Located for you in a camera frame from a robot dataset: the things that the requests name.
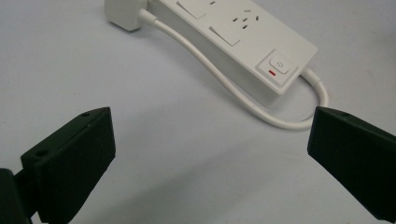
cable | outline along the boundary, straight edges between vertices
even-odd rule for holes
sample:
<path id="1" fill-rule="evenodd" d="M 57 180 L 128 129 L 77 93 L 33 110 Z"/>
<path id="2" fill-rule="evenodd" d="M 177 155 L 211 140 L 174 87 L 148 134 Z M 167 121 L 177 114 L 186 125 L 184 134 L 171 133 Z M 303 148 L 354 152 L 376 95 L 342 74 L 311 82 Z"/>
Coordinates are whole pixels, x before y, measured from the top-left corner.
<path id="1" fill-rule="evenodd" d="M 215 79 L 247 110 L 256 115 L 259 119 L 272 124 L 278 128 L 288 129 L 288 130 L 306 130 L 309 129 L 312 125 L 313 118 L 290 122 L 287 120 L 279 119 L 258 105 L 253 103 L 250 99 L 244 95 L 240 90 L 238 90 L 235 85 L 228 79 L 224 74 L 220 72 L 220 70 L 210 62 L 206 56 L 198 50 L 188 39 L 186 39 L 183 35 L 179 34 L 177 31 L 167 26 L 163 22 L 159 21 L 154 15 L 146 11 L 145 9 L 140 9 L 138 19 L 158 30 L 164 32 L 165 34 L 174 38 L 179 44 L 181 44 L 184 48 L 186 48 L 207 70 L 215 77 Z M 327 107 L 329 104 L 329 94 L 320 78 L 311 70 L 306 69 L 302 73 L 303 78 L 311 84 L 314 90 L 317 92 L 320 106 Z"/>

power outlet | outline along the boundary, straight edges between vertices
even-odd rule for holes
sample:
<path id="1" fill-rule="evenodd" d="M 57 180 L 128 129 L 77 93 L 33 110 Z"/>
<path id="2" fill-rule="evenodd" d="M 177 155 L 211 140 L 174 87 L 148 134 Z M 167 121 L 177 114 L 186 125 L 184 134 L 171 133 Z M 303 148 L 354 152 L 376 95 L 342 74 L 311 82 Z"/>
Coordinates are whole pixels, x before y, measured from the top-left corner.
<path id="1" fill-rule="evenodd" d="M 148 10 L 265 106 L 286 92 L 318 51 L 250 0 L 150 0 Z"/>

white plug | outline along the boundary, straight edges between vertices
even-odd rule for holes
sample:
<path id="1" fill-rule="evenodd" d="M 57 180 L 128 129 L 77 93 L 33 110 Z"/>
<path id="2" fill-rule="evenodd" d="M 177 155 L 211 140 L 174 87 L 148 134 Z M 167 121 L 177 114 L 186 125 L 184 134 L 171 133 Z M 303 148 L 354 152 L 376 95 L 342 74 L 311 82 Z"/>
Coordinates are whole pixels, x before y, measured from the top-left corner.
<path id="1" fill-rule="evenodd" d="M 105 14 L 109 21 L 132 31 L 140 28 L 140 9 L 146 9 L 148 0 L 105 0 Z"/>

power switch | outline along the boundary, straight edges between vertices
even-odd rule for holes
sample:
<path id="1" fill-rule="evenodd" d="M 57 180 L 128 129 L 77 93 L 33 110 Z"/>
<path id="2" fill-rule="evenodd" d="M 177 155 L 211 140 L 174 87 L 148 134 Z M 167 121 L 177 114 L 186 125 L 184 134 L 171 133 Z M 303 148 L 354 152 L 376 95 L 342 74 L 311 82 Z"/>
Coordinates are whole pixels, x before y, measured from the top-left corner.
<path id="1" fill-rule="evenodd" d="M 276 55 L 273 59 L 271 59 L 270 64 L 276 69 L 276 71 L 285 75 L 289 72 L 291 68 L 291 63 L 284 57 Z"/>

white table surface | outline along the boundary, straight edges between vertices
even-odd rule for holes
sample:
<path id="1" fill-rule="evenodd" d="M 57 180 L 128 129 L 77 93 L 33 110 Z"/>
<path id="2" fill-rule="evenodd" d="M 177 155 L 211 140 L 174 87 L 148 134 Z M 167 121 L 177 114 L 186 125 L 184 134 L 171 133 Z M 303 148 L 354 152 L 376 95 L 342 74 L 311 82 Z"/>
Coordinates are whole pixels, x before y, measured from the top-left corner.
<path id="1" fill-rule="evenodd" d="M 396 134 L 396 1 L 255 2 L 318 46 L 332 108 Z M 16 174 L 67 121 L 112 109 L 117 158 L 72 223 L 383 223 L 307 155 L 309 132 L 259 121 L 174 40 L 123 32 L 103 5 L 0 1 L 1 167 Z M 299 80 L 272 112 L 317 103 Z"/>

